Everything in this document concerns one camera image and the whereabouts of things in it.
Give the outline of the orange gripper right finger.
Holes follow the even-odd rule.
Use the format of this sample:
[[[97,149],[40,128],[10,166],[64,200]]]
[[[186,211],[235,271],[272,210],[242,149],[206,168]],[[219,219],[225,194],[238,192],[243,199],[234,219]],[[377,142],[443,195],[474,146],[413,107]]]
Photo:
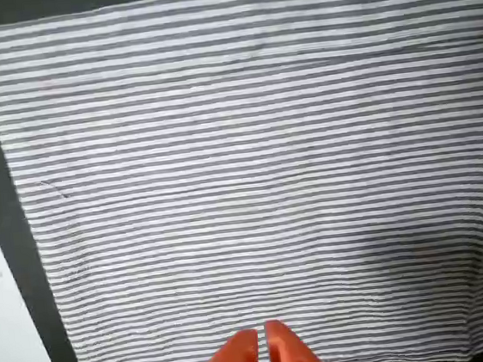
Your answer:
[[[270,362],[321,362],[294,331],[278,320],[266,321]]]

